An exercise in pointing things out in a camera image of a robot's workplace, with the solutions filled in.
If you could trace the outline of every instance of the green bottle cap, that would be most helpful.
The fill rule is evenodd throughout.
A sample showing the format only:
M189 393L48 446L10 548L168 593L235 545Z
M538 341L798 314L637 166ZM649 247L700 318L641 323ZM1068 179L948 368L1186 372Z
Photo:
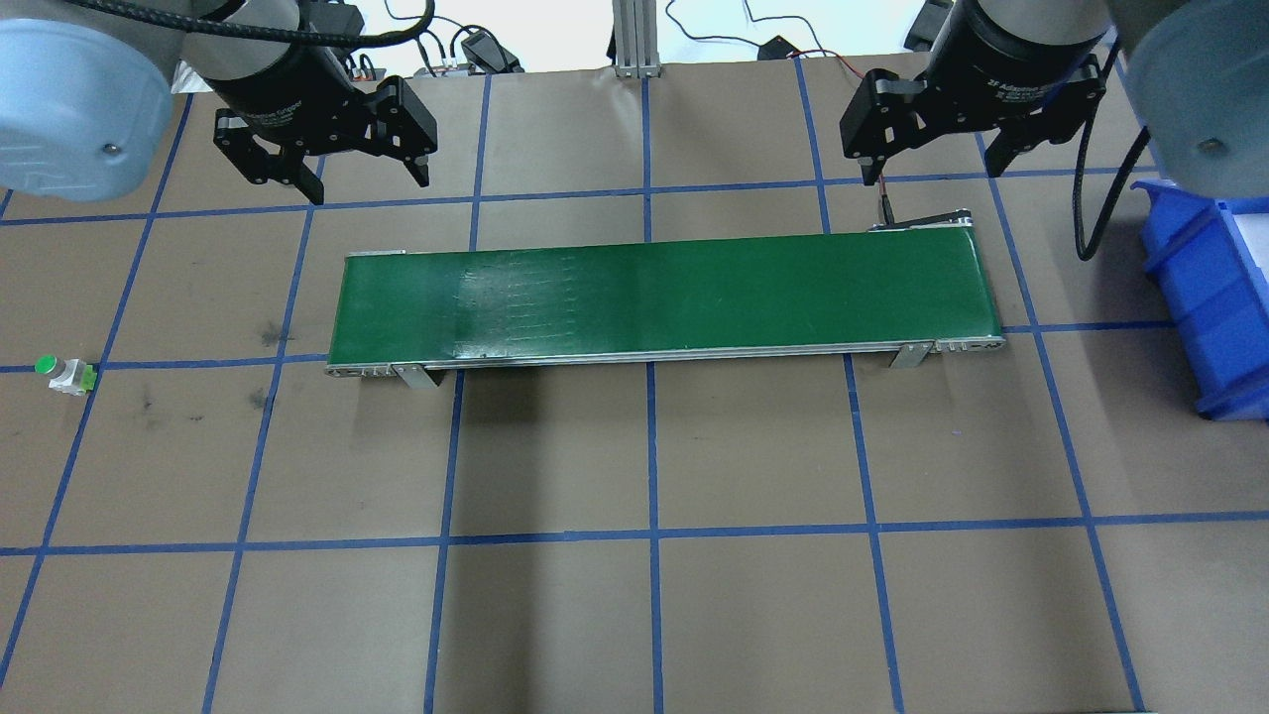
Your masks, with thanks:
M36 363L36 372L42 375L51 375L56 369L57 369L57 356L53 354L44 354Z

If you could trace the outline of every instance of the conveyor belt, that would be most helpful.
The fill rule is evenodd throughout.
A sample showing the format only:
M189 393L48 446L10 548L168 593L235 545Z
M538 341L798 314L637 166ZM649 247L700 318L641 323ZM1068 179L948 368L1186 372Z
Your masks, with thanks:
M966 224L349 255L327 374L1004 344Z

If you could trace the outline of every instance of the small bottle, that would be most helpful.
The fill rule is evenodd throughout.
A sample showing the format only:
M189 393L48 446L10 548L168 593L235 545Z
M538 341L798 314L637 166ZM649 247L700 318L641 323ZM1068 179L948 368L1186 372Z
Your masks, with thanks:
M48 389L84 397L96 387L96 370L84 360L63 363L53 354L44 354L36 363L36 372L48 378Z

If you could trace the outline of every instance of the blue plastic bin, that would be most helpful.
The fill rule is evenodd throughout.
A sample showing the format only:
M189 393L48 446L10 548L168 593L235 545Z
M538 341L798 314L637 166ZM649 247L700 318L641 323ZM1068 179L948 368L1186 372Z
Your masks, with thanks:
M1146 271L1198 378L1195 407L1212 420L1269 419L1269 197L1216 200L1159 179L1132 186L1150 193Z

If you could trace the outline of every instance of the electrical wire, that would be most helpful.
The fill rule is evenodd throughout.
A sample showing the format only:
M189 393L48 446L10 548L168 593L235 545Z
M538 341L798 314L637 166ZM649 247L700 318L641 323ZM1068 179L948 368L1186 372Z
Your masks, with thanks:
M841 55L838 55L832 49L801 49L798 52L793 52L792 55L789 55L789 58L792 60L793 57L802 57L802 56L806 56L806 55L812 55L815 52L822 52L825 55L831 55L831 56L841 60L841 63L843 63L843 66L846 67L846 71L849 71L850 74L855 75L859 79L864 79L864 74L863 72L860 72L859 70L857 70L855 66L851 65L849 60L846 60Z
M428 74L431 76L437 76L437 70L431 68L431 60L428 57L428 48L423 46L423 41L416 38L414 43L419 46L419 55L423 55L423 66L428 70ZM445 51L442 49L440 51L442 60L444 60L444 53Z
M755 18L754 16L754 10L749 6L749 0L741 0L741 4L745 5L745 14L749 15L749 22L751 22L754 24L758 24L758 23L761 23L761 22L766 22L766 20L802 20L802 23L806 25L806 29L811 30L811 39L815 41L815 47L817 49L820 49L821 52L824 51L824 43L820 42L820 36L815 33L815 25L812 25L811 20L806 19L805 16L802 16L802 15L768 15L765 18Z
M428 29L428 30L424 30L423 34L431 36L431 38L437 41L437 47L440 48L440 58L442 60L444 60L445 57L449 56L449 55L445 55L445 43L442 42L439 37L437 37L437 33L434 33L430 29ZM419 38L419 43L423 44L421 37Z
M362 70L362 79L365 80L379 79L374 62L371 61L371 56L367 55L365 52L362 52L362 56L357 58L357 66Z
M1119 41L1115 39L1114 44L1110 46L1110 52L1107 55L1107 61L1101 66L1103 79L1109 76L1110 68L1114 67L1115 60L1119 57ZM1133 166L1137 165L1137 160L1141 159L1141 153L1150 145L1150 129L1147 127L1141 127L1141 132L1137 133L1137 138L1132 142L1128 152L1124 155L1123 161L1119 164L1119 170L1115 171L1114 180L1110 181L1110 190L1107 191L1105 199L1101 202L1101 211L1098 213L1098 221L1093 224L1093 235L1089 236L1088 242L1084 240L1084 166L1088 161L1089 155L1089 141L1093 137L1093 120L1098 115L1098 104L1093 105L1093 110L1089 112L1089 118L1084 123L1084 132L1080 134L1080 148L1075 153L1075 180L1071 185L1071 218L1075 223L1075 254L1079 255L1080 260L1090 260L1098 252L1098 247L1101 245L1101 238L1105 235L1107 224L1110 222L1110 216L1114 213L1114 207L1119 202L1119 194L1123 193L1123 186L1128 183L1128 176L1132 174Z
M511 61L506 57L506 48L503 47L503 43L499 42L496 37L494 37L494 33L490 32L490 29L487 27L482 27L482 25L459 25L458 29L454 32L454 36L449 38L449 56L454 57L454 58L458 57L458 53L454 49L454 43L458 42L458 36L459 34L462 34L464 32L467 34L476 34L476 30L483 32L485 34L489 36L490 39L494 41L494 44L497 46L497 53L503 56L503 68L504 70L510 70L511 68Z
M96 10L109 15L136 20L168 29L181 32L211 34L216 37L232 37L237 39L263 39L266 42L286 42L288 44L316 44L320 47L339 47L358 49L362 47L391 47L416 39L423 34L435 15L435 0L425 0L423 14L419 22L401 30L385 32L383 34L338 34L327 32L308 32L298 29L280 29L273 27L246 25L240 23L225 23L193 18L179 13L168 13L154 8L145 8L124 0L62 0L71 5Z
M684 37L687 37L688 39L694 39L697 42L706 42L709 39L735 39L736 42L744 42L745 44L761 47L761 44L754 42L753 39L745 39L744 37L736 37L733 34L692 34L690 32L688 32L687 28L683 27L683 23L679 22L679 18L675 18L674 14L670 13L670 8L673 8L675 3L678 3L678 0L670 0L670 3L666 4L665 16L670 18L670 22L678 25L679 32L681 32Z
M416 19L419 19L419 18L423 16L423 15L398 15L398 14L393 13L392 11L392 0L383 0L383 9L388 11L388 16L392 18L393 20L416 20ZM461 22L458 22L456 19L452 19L452 18L442 16L442 15L431 15L431 19L434 19L434 20L444 20L447 23L453 23L453 24L456 24L458 27L463 27L463 23L461 23Z
M882 223L887 226L895 224L895 209L890 204L890 193L886 191L884 174L877 174L877 190L881 193L878 203L881 205Z

